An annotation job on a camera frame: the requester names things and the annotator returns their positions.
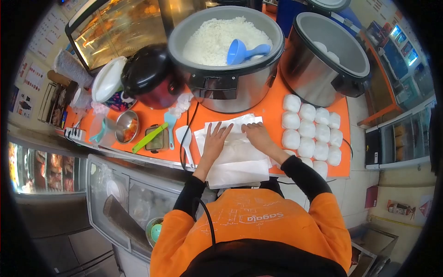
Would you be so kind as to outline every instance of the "stainless steel rice cooker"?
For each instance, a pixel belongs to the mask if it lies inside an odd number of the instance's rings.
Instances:
[[[324,44],[328,52],[321,50]],[[294,18],[282,55],[284,83],[304,102],[331,105],[336,94],[358,97],[369,87],[369,60],[358,41],[333,20],[312,12]]]
[[[273,47],[267,56],[232,66],[205,66],[183,57],[186,42],[203,22],[213,18],[230,20],[238,16],[244,16],[246,21],[252,22],[272,40]],[[183,20],[172,31],[168,50],[200,104],[216,112],[239,113],[257,105],[272,86],[284,50],[284,36],[277,23],[262,12],[222,6],[199,11]]]

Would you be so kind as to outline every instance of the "blue cooler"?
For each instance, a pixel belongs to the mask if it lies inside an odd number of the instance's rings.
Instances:
[[[308,5],[294,1],[294,0],[279,0],[277,8],[277,24],[283,31],[284,36],[287,38],[291,31],[294,17],[302,12],[316,12],[321,15],[327,16],[344,27],[352,36],[357,35],[357,29],[361,29],[361,23],[357,16],[354,14],[351,8],[349,8],[350,0],[307,0]],[[347,20],[347,24],[344,24],[340,20],[337,20],[334,14]]]

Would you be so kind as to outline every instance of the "green spatula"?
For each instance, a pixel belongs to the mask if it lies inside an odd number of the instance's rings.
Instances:
[[[135,154],[137,153],[142,147],[144,147],[148,142],[154,139],[155,136],[160,134],[161,131],[166,129],[168,126],[168,123],[165,122],[161,126],[159,126],[157,129],[155,129],[153,132],[150,132],[147,134],[144,138],[142,138],[133,148],[132,152]]]

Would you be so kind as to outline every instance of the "person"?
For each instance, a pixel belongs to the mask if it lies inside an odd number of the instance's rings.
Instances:
[[[284,199],[276,179],[270,179],[259,189],[224,191],[203,205],[206,214],[195,221],[206,176],[233,125],[220,126],[211,134],[209,125],[200,163],[164,216],[151,276],[346,276],[351,239],[335,196],[318,173],[278,147],[262,123],[241,130],[306,194],[309,212]]]

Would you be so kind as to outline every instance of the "display fridge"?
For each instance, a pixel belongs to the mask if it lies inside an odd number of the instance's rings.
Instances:
[[[31,238],[91,228],[86,206],[86,155],[8,136],[11,192]]]
[[[366,169],[399,168],[430,161],[429,133],[435,96],[366,130]]]

